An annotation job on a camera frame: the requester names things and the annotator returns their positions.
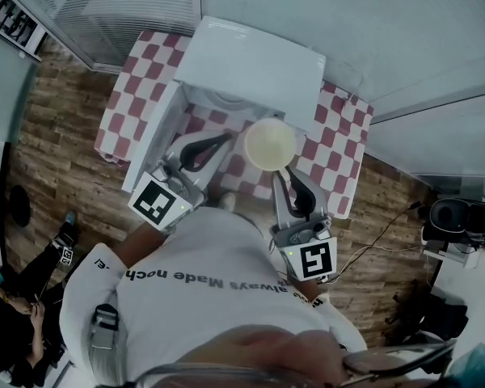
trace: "white t-shirt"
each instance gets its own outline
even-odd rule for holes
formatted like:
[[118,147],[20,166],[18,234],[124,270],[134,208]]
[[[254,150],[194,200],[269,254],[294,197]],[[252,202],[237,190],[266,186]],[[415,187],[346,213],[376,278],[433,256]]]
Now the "white t-shirt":
[[220,209],[200,208],[184,218],[161,248],[129,270],[107,246],[95,246],[71,276],[61,309],[61,332],[77,366],[86,364],[82,332],[115,290],[128,329],[130,381],[248,324],[294,334],[330,330],[348,351],[366,349],[328,295],[309,303],[278,275],[258,229]]

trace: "wooden floor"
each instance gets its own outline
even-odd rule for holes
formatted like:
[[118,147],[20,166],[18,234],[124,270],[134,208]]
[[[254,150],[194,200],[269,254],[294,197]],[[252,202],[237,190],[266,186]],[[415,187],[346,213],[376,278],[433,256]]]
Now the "wooden floor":
[[[120,190],[125,169],[105,162],[94,150],[116,76],[86,70],[52,40],[45,43],[41,58],[6,180],[7,194],[20,184],[32,205],[32,219],[24,229],[6,218],[7,259],[17,270],[43,251],[69,209],[78,212],[77,256],[98,242],[117,243],[140,223]],[[371,244],[390,220],[427,194],[420,182],[365,156],[350,217],[334,220],[331,227],[339,239],[339,268],[355,250]],[[237,210],[268,234],[273,223],[271,203],[251,197],[238,202]],[[377,244],[395,250],[419,246],[419,231],[415,214],[404,214]],[[409,293],[414,279],[425,284],[434,269],[420,249],[369,249],[329,286],[331,300],[360,328],[369,345],[379,345],[382,332],[390,329],[385,318],[396,309],[392,297]],[[64,275],[65,269],[58,269],[53,281]]]

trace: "hand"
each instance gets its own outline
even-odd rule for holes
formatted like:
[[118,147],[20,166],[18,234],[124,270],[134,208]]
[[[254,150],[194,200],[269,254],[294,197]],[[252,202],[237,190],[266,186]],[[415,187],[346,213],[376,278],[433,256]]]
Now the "hand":
[[32,305],[24,297],[12,297],[9,304],[13,306],[20,314],[30,314]]
[[45,316],[45,306],[43,303],[38,302],[37,306],[32,305],[31,323],[34,329],[41,330],[44,316]]
[[288,280],[291,284],[312,302],[316,297],[323,293],[323,290],[318,287],[316,279],[300,281],[288,273]]

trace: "shoe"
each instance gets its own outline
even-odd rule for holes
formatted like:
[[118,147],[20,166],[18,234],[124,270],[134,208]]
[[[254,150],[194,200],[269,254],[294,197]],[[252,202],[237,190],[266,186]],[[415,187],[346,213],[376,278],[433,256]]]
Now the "shoe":
[[71,224],[72,226],[75,225],[75,222],[78,218],[78,215],[75,211],[70,210],[65,216],[65,222]]
[[235,210],[235,202],[237,198],[235,194],[232,192],[226,193],[221,199],[219,200],[219,205],[217,206],[221,210],[229,211],[233,213]]
[[428,245],[428,240],[424,240],[424,226],[420,227],[420,242],[423,246]]

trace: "red and white checkered cloth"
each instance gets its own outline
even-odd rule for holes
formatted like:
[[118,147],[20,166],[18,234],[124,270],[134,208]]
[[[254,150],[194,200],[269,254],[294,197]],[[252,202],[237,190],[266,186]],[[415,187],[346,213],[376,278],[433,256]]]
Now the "red and white checkered cloth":
[[[150,113],[187,48],[187,37],[143,32],[129,54],[104,113],[95,148],[108,161],[131,161]],[[347,218],[361,168],[373,108],[331,83],[320,90],[313,130],[298,138],[291,166],[305,172],[327,194],[329,213]],[[243,138],[252,124],[224,112],[190,105],[178,134],[201,130],[231,132],[236,138],[212,183],[271,198],[271,173],[246,161]]]

